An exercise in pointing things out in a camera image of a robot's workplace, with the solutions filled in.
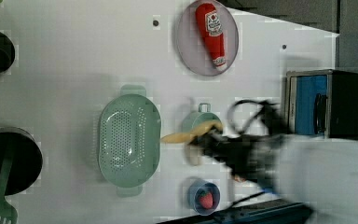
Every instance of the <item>red ketchup bottle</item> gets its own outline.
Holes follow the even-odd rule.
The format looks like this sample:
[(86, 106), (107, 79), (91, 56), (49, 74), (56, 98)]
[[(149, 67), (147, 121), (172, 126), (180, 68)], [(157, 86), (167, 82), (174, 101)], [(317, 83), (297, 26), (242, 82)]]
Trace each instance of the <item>red ketchup bottle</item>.
[(208, 49), (213, 64), (219, 71), (227, 68), (222, 24), (213, 4), (201, 4), (196, 10), (200, 35)]

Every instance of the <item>white surface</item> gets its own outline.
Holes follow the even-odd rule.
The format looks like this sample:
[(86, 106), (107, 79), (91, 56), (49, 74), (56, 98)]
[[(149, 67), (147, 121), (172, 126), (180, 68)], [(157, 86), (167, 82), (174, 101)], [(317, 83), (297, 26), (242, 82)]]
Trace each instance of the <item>white surface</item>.
[[(334, 66), (332, 34), (230, 10), (240, 32), (235, 63), (218, 77), (192, 74), (173, 44), (174, 23), (191, 2), (4, 0), (0, 30), (17, 45), (18, 60), (0, 76), (0, 127), (32, 133), (45, 159), (35, 186), (8, 197), (19, 224), (154, 223), (192, 216), (184, 204), (191, 176), (219, 186), (220, 208), (257, 192), (255, 185), (234, 184), (225, 167), (208, 159), (201, 167), (188, 165), (181, 145), (161, 146), (158, 170), (136, 198), (118, 198), (98, 169), (98, 119), (125, 83), (145, 85), (165, 135), (179, 131), (197, 103), (211, 103), (225, 121), (239, 98), (279, 102), (286, 70)], [(244, 121), (253, 110), (244, 108), (236, 119)], [(254, 126), (252, 132), (263, 129)]]
[(339, 217), (316, 223), (358, 223), (358, 141), (293, 135), (280, 150), (276, 186), (283, 198)]

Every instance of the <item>green strainer basket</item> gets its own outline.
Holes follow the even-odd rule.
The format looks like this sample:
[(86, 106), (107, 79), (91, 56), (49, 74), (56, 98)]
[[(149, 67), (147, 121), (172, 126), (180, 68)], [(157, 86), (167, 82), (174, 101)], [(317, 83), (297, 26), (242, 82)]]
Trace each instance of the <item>green strainer basket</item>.
[(161, 119), (145, 93), (142, 86), (123, 86), (101, 116), (99, 164), (119, 196), (141, 193), (158, 167)]

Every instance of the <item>cable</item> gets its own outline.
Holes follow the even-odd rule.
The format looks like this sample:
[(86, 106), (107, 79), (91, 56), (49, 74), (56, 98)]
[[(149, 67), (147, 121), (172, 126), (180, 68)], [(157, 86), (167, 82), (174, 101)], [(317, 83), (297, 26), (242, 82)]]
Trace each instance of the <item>cable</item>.
[(249, 129), (249, 127), (251, 126), (251, 123), (257, 119), (257, 117), (260, 115), (261, 111), (258, 111), (257, 113), (255, 113), (253, 116), (251, 116), (248, 121), (246, 121), (246, 123), (243, 125), (242, 130), (237, 130), (237, 128), (235, 127), (234, 124), (234, 109), (238, 106), (238, 105), (243, 105), (243, 104), (254, 104), (254, 105), (267, 105), (268, 103), (266, 101), (263, 102), (257, 102), (257, 101), (253, 101), (253, 100), (240, 100), (238, 102), (236, 102), (234, 105), (232, 105), (227, 112), (227, 121), (228, 121), (228, 125), (229, 127), (237, 134), (242, 135), (245, 134), (247, 132), (247, 130)]
[(239, 204), (239, 203), (243, 203), (243, 202), (245, 202), (245, 201), (251, 200), (251, 199), (253, 199), (253, 198), (255, 198), (255, 197), (258, 197), (258, 196), (260, 196), (260, 195), (263, 195), (263, 194), (265, 194), (265, 193), (266, 193), (265, 191), (261, 191), (261, 192), (258, 192), (258, 193), (256, 193), (256, 194), (252, 194), (252, 195), (249, 196), (249, 197), (246, 197), (246, 198), (242, 198), (242, 199), (240, 199), (240, 200), (237, 200), (237, 201), (233, 202), (227, 209), (230, 209), (230, 208), (234, 207), (235, 205), (237, 205), (237, 204)]

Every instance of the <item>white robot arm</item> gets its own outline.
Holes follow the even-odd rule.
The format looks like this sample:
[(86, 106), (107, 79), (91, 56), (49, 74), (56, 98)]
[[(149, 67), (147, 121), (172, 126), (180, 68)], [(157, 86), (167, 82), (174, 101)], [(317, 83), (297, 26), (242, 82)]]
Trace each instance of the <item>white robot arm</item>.
[(274, 154), (282, 198), (325, 214), (317, 223), (358, 223), (358, 141), (286, 135)]
[[(252, 119), (260, 117), (268, 135), (245, 134), (252, 119), (242, 131), (235, 130), (232, 110), (244, 103), (263, 106)], [(286, 200), (307, 204), (317, 215), (313, 223), (358, 224), (358, 141), (294, 134), (268, 102), (237, 102), (228, 121), (241, 137), (228, 138), (211, 129), (190, 145), (223, 161), (233, 175)]]

